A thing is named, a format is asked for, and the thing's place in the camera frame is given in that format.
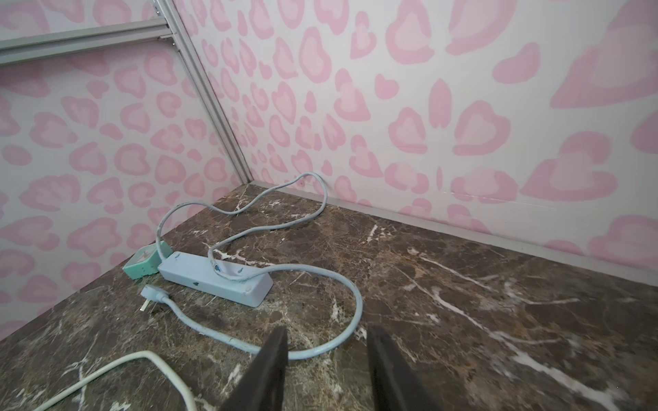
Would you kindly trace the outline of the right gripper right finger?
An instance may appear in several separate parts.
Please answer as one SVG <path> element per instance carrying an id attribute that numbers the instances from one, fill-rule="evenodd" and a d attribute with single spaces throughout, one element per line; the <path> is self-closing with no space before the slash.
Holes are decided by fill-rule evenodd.
<path id="1" fill-rule="evenodd" d="M 368 327 L 367 346 L 375 410 L 439 409 L 383 326 Z"/>

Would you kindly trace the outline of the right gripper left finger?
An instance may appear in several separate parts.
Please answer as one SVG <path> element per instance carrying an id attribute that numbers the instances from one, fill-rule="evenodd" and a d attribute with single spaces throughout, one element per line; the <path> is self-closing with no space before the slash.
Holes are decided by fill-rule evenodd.
<path id="1" fill-rule="evenodd" d="M 281 410 L 288 361 L 287 329 L 278 326 L 268 336 L 221 410 Z"/>

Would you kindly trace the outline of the light blue power strip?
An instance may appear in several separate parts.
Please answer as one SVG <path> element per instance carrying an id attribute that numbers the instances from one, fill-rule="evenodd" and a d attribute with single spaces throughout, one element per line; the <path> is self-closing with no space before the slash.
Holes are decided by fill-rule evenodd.
<path id="1" fill-rule="evenodd" d="M 159 265 L 160 274 L 169 282 L 251 308 L 260 306 L 273 286 L 267 273 L 247 279 L 257 271 L 256 267 L 222 262 L 222 277 L 207 257 L 183 252 L 173 253 Z"/>

